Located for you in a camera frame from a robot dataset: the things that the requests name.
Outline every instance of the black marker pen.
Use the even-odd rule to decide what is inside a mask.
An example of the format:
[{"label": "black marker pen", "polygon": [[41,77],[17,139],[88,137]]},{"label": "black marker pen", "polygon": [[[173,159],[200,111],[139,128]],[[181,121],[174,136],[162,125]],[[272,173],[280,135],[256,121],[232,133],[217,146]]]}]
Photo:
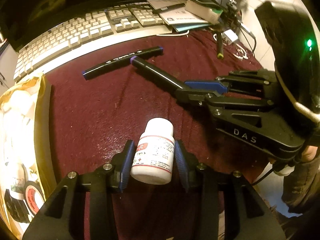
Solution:
[{"label": "black marker pen", "polygon": [[127,66],[130,64],[130,58],[133,56],[139,56],[141,58],[149,58],[152,56],[158,56],[161,55],[163,52],[162,47],[153,47],[150,49],[142,49],[135,52],[131,52],[128,54],[125,54],[120,57],[116,57],[114,59],[108,60],[107,62],[98,64],[92,68],[89,68],[82,72],[83,77],[86,80],[89,80],[91,78],[97,77],[99,75],[102,75],[104,73],[108,73],[112,70],[115,70],[117,68],[121,68],[124,66]]}]

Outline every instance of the pen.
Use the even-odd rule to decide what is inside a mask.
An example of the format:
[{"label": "pen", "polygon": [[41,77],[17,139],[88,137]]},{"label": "pen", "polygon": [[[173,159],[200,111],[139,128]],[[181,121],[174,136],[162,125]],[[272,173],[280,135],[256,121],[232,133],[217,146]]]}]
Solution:
[{"label": "pen", "polygon": [[113,58],[101,64],[98,64],[92,68],[89,68],[82,72],[83,77],[86,80],[92,79],[104,73],[110,72],[117,68],[121,68],[130,64],[130,59],[133,56],[139,56],[142,58],[149,58],[153,56],[161,55],[163,52],[163,48],[160,46],[149,48],[149,49],[142,49],[135,52],[131,52],[120,57]]},{"label": "pen", "polygon": [[178,3],[178,4],[162,7],[162,8],[159,8],[159,9],[155,9],[155,10],[152,11],[152,13],[153,14],[164,13],[164,12],[171,11],[171,10],[174,10],[174,9],[178,9],[178,8],[181,8],[181,7],[185,7],[185,6],[186,6],[185,3]]}]

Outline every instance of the desk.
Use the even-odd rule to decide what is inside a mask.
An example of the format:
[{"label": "desk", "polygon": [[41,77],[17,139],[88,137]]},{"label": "desk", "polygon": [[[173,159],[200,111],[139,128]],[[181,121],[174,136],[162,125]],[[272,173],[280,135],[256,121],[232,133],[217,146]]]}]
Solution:
[{"label": "desk", "polygon": [[[234,48],[225,48],[224,59],[217,60],[212,35],[193,31],[188,37],[152,36],[115,44],[51,71],[46,76],[53,85],[49,125],[57,179],[70,171],[93,171],[121,152],[128,139],[137,144],[148,120],[162,117],[172,122],[175,139],[182,139],[200,162],[219,172],[239,170],[252,182],[267,164],[266,157],[216,131],[205,108],[179,106],[132,65],[89,81],[82,77],[83,70],[98,63],[154,46],[162,46],[164,55],[148,61],[182,81],[261,68],[251,53],[248,60],[236,59]],[[176,167],[167,185],[151,186],[131,178],[126,192],[113,196],[119,239],[190,239],[197,202],[197,194],[183,192]],[[89,239],[88,219],[86,204],[85,239]]]}]

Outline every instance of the black tape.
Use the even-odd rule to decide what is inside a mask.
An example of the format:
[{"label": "black tape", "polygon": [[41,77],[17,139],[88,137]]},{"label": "black tape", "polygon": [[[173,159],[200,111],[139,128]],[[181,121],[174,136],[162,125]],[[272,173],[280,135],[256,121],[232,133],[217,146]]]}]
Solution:
[{"label": "black tape", "polygon": [[42,202],[44,203],[44,196],[41,190],[39,183],[34,181],[27,181],[23,187],[23,196],[26,201],[27,207],[30,210],[31,214],[34,216],[39,211],[39,207],[36,203],[36,194],[39,194]]}]

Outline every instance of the paper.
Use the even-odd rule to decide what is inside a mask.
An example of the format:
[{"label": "paper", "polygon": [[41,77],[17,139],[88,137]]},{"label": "paper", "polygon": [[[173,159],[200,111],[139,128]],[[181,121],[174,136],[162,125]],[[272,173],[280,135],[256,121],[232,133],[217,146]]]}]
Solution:
[{"label": "paper", "polygon": [[[159,9],[165,6],[178,3],[186,3],[186,0],[147,0],[154,9]],[[204,19],[187,12],[184,7],[160,13],[160,17],[168,25],[174,24],[189,24],[189,23],[208,23]]]}]

